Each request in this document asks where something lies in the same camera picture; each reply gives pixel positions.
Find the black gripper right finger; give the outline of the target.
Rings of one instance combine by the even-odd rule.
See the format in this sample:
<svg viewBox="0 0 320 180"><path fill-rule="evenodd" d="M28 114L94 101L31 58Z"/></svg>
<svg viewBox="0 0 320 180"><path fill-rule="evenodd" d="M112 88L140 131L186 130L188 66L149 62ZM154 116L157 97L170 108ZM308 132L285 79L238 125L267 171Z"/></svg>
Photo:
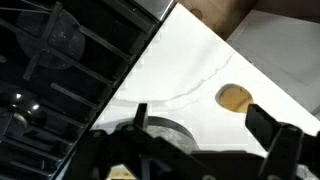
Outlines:
<svg viewBox="0 0 320 180"><path fill-rule="evenodd" d="M245 126L263 149L268 151L278 132L286 128L287 123L276 121L258 104L249 104Z"/></svg>

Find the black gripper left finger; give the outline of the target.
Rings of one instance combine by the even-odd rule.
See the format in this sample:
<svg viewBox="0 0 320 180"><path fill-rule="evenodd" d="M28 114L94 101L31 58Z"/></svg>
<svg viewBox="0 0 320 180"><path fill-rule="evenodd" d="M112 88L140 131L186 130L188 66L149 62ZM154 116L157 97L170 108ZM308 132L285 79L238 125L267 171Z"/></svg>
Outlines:
<svg viewBox="0 0 320 180"><path fill-rule="evenodd" d="M146 103L140 103L136 111L134 118L134 125L146 130L148 126L148 105Z"/></svg>

